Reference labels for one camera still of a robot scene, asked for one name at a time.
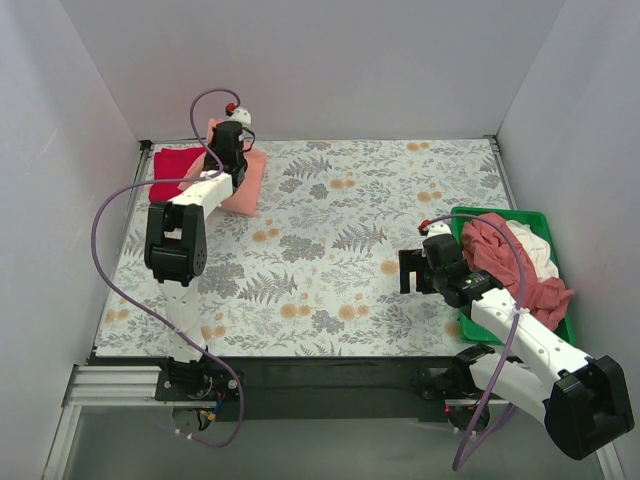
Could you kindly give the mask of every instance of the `white robotic arm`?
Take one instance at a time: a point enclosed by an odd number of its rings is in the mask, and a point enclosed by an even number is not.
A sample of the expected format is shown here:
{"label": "white robotic arm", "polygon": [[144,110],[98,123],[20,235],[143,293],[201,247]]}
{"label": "white robotic arm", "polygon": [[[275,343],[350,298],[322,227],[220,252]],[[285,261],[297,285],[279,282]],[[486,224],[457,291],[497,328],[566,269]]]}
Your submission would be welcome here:
{"label": "white robotic arm", "polygon": [[[204,176],[168,202],[150,205],[147,220],[145,263],[153,270],[166,301],[166,317],[201,348],[205,340],[201,332],[198,276],[207,260],[204,223],[244,180],[244,131],[251,125],[245,108],[227,108],[229,119],[215,127],[209,148],[217,154],[224,173],[214,176],[216,162],[205,156]],[[171,335],[168,356],[178,362],[198,361],[202,354],[188,346],[177,335]]]}
{"label": "white robotic arm", "polygon": [[[471,272],[460,245],[442,222],[429,226],[421,250],[400,257],[400,292],[409,293],[411,272],[419,292],[440,293],[448,305],[507,340],[515,300],[485,271]],[[521,311],[511,351],[492,392],[544,424],[568,456],[582,459],[634,427],[622,368],[610,357],[594,359],[564,342]],[[458,354],[445,373],[461,392],[485,390],[500,355],[485,345]]]}

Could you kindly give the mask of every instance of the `green plastic tray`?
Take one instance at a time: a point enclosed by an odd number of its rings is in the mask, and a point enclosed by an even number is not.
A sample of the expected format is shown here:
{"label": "green plastic tray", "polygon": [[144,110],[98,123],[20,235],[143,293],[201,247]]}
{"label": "green plastic tray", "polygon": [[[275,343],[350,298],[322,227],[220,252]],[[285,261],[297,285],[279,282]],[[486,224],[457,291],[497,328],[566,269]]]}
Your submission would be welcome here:
{"label": "green plastic tray", "polygon": [[[454,207],[451,210],[451,213],[466,213],[470,215],[482,215],[491,212],[497,213],[506,220],[516,220],[520,223],[530,225],[531,231],[533,233],[549,242],[549,245],[551,246],[551,260],[556,265],[558,264],[556,260],[556,253],[553,248],[553,242],[551,241],[551,232],[549,232],[549,225],[547,224],[547,219],[542,213],[528,212],[525,210],[495,210],[490,208],[473,207]],[[460,241],[460,237],[462,236],[462,227],[469,221],[471,221],[470,218],[451,219],[451,233],[453,233],[453,236],[456,237],[458,241]],[[571,326],[571,319],[569,318],[569,314],[567,314],[560,322],[558,328],[554,333],[570,345],[575,345],[575,336],[573,334],[573,328]],[[467,340],[470,342],[494,344],[502,343],[495,335],[490,333],[484,327],[481,327],[480,325],[474,323],[471,319],[469,319],[462,313],[460,314],[460,334],[462,335],[463,340]]]}

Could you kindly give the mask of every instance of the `table surface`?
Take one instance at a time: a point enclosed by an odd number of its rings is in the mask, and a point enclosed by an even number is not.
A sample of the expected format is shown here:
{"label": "table surface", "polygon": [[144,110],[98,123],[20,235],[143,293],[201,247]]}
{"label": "table surface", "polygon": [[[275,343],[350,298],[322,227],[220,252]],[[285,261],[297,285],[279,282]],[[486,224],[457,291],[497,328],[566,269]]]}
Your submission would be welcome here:
{"label": "table surface", "polygon": [[[194,144],[157,144],[189,148]],[[263,141],[254,218],[213,212],[199,279],[202,332],[224,356],[455,355],[458,313],[438,295],[400,295],[397,252],[418,224],[458,205],[509,208],[488,140]],[[147,178],[153,178],[153,162]],[[141,189],[114,275],[163,311],[143,260]],[[167,329],[111,292],[97,356],[164,356]]]}

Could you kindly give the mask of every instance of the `white panel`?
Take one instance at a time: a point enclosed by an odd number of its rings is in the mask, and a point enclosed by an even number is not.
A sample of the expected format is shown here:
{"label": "white panel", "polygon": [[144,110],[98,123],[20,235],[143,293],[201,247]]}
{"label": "white panel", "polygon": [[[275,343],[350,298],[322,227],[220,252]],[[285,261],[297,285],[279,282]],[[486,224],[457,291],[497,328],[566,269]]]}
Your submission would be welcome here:
{"label": "white panel", "polygon": [[[0,1],[0,478],[42,475],[73,363],[105,287],[89,254],[99,203],[137,145],[60,3]],[[116,259],[125,199],[100,252]]]}
{"label": "white panel", "polygon": [[[499,141],[518,206],[546,213],[580,346],[610,354],[640,416],[640,3],[569,0]],[[640,431],[616,448],[640,478]]]}
{"label": "white panel", "polygon": [[263,138],[495,134],[563,1],[62,3],[137,138],[171,140],[221,85]]}

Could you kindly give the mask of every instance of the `pink towel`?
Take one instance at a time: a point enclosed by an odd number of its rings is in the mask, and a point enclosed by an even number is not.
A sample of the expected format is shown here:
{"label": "pink towel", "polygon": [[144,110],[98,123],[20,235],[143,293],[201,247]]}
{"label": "pink towel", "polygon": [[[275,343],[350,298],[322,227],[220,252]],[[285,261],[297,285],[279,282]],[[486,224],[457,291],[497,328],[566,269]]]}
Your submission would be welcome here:
{"label": "pink towel", "polygon": [[[575,295],[575,290],[567,289],[559,278],[538,282],[536,270],[529,255],[509,229],[505,219],[495,213],[487,213],[482,217],[498,225],[518,249],[526,273],[527,289],[524,307],[528,308],[531,314],[549,330],[555,330],[567,313],[569,299]],[[518,265],[502,235],[486,223],[472,220],[462,229],[462,244],[471,270],[486,270],[500,280],[514,298],[518,295],[520,287]]]}
{"label": "pink towel", "polygon": [[[213,127],[222,120],[209,120],[207,143],[211,141]],[[202,172],[205,151],[202,147],[185,150],[162,149],[153,158],[153,172],[156,179],[195,178]],[[262,175],[267,164],[267,154],[253,147],[245,153],[247,173],[242,185],[232,197],[222,202],[221,207],[230,212],[242,213],[250,217],[256,215],[258,196],[262,185]],[[149,190],[150,202],[166,202],[189,187],[189,183],[153,185]]]}

